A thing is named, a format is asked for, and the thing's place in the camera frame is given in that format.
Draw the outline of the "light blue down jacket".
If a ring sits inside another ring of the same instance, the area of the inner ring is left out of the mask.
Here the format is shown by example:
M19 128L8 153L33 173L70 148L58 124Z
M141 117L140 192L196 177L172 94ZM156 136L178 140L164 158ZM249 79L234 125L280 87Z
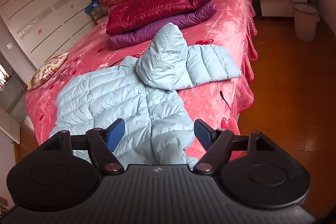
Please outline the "light blue down jacket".
M175 24L165 24L140 57L72 78L59 92L52 132L82 135L116 119L125 133L113 151L129 164L187 164L194 124L178 95L182 89L234 79L241 71L223 46L188 46Z

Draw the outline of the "pink floral bed blanket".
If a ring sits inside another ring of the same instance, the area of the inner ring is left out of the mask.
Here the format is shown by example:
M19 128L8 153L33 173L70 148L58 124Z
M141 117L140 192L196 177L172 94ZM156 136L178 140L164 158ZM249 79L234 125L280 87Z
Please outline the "pink floral bed blanket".
M216 13L186 29L164 24L147 42L115 50L100 24L67 51L65 63L26 106L38 143L60 130L81 135L121 118L114 150L123 165L194 165L205 150L194 121L238 134L253 104L257 59L251 0L213 0Z

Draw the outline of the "floral cushion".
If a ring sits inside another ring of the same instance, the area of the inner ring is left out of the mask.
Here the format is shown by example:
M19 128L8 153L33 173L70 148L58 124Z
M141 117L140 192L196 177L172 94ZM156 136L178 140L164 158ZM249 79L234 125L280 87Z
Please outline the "floral cushion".
M28 90L34 90L44 85L64 64L68 57L68 52L59 54L47 60L33 75L29 82Z

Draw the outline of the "blue storage boxes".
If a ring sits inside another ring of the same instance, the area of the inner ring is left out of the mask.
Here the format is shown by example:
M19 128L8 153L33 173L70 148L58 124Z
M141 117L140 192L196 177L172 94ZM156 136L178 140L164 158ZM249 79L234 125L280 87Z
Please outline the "blue storage boxes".
M91 0L91 3L85 8L85 12L93 20L98 20L108 15L108 9L99 0Z

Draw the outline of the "folded crimson down jacket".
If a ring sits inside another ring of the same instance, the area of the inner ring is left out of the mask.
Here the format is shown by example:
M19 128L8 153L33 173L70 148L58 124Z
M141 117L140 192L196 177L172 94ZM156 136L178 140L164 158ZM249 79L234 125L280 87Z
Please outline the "folded crimson down jacket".
M212 0L131 0L109 13L106 34L115 36L170 16L194 11Z

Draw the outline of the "white wardrobe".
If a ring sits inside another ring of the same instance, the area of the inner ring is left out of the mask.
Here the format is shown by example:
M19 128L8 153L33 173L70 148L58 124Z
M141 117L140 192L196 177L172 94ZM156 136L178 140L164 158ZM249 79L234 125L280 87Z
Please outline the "white wardrobe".
M94 27L91 0L1 0L1 16L17 44L38 68L68 51Z

